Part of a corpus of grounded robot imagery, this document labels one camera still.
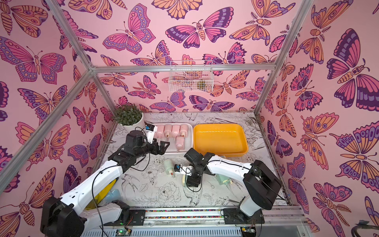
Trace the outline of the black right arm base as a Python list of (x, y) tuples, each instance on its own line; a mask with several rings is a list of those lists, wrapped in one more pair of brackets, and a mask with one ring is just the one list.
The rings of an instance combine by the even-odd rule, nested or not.
[(220, 214), (223, 216), (225, 224), (250, 225), (265, 223), (261, 209), (256, 211), (252, 216), (243, 213), (239, 207), (224, 208), (220, 211)]

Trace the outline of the green sharpener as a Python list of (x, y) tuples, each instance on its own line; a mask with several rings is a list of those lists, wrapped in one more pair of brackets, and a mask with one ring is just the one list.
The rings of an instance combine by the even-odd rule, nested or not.
[(182, 186), (183, 187), (188, 187), (187, 179), (188, 179), (188, 176), (186, 174), (182, 176)]
[(171, 159), (167, 159), (163, 162), (165, 173), (170, 177), (175, 177), (174, 164)]
[(218, 181), (219, 185), (231, 185), (233, 184), (233, 181), (231, 178), (221, 175), (221, 174), (216, 174), (215, 175), (216, 180)]

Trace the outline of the pink sharpener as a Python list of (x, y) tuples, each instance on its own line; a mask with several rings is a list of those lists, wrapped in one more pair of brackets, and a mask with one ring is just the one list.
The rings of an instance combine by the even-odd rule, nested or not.
[(162, 124), (157, 125), (156, 137), (158, 139), (162, 139), (162, 138), (165, 137), (165, 135), (164, 135), (164, 125), (162, 125)]
[(180, 136), (180, 125), (178, 125), (178, 124), (172, 125), (171, 134), (172, 134), (173, 138)]
[(189, 130), (189, 127), (187, 124), (180, 125), (180, 136), (184, 138), (188, 137), (188, 130)]
[(176, 150), (182, 151), (185, 148), (185, 137), (183, 136), (177, 136), (176, 137)]
[(171, 131), (172, 131), (172, 125), (166, 124), (164, 126), (164, 135), (165, 135), (166, 141), (168, 141), (172, 137)]

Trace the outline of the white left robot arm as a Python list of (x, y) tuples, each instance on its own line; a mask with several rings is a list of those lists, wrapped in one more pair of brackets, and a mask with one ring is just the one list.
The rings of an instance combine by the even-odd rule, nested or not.
[(85, 208), (95, 203), (95, 197), (110, 183), (133, 168), (139, 158), (163, 155), (169, 146), (168, 141), (148, 140), (147, 132), (129, 132), (125, 143), (97, 171), (61, 197), (51, 197), (44, 202), (40, 231), (47, 237), (80, 237), (107, 223), (128, 223), (130, 207), (123, 201), (113, 200), (90, 211)]

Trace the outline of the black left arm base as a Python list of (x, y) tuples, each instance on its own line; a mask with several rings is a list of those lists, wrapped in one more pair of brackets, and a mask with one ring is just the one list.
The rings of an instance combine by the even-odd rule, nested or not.
[(113, 201), (107, 206), (109, 205), (119, 207), (120, 214), (112, 216), (114, 221), (110, 221), (109, 218), (103, 221), (105, 226), (143, 226), (146, 217), (145, 209), (131, 208), (128, 204), (120, 200)]

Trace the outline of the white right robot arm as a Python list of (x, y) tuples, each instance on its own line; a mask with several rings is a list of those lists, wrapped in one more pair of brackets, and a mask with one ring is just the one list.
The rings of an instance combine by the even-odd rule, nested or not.
[(200, 191), (204, 175), (222, 175), (237, 181), (248, 192), (248, 196), (239, 204), (239, 211), (247, 217), (260, 209), (271, 210), (282, 189), (280, 179), (259, 160), (239, 163), (213, 153), (202, 155), (193, 148), (184, 157), (192, 165), (192, 168), (184, 168), (185, 186), (188, 189)]

